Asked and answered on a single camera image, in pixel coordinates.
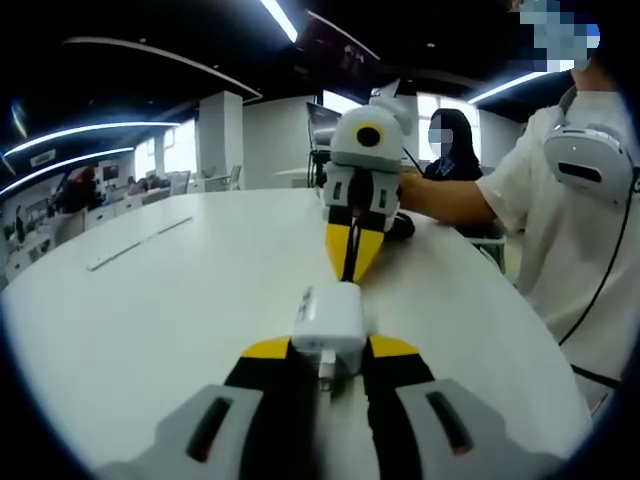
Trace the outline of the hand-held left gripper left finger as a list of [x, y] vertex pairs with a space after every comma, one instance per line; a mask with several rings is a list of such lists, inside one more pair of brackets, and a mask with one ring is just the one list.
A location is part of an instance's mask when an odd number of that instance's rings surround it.
[[245, 349], [221, 384], [176, 407], [150, 447], [98, 479], [315, 479], [317, 376], [288, 336]]

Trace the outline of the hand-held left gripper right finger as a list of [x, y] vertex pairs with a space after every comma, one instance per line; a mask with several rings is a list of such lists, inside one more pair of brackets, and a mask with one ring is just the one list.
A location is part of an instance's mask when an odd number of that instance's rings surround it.
[[496, 410], [435, 378], [403, 340], [369, 336], [361, 373], [383, 479], [546, 479], [561, 465], [516, 443]]

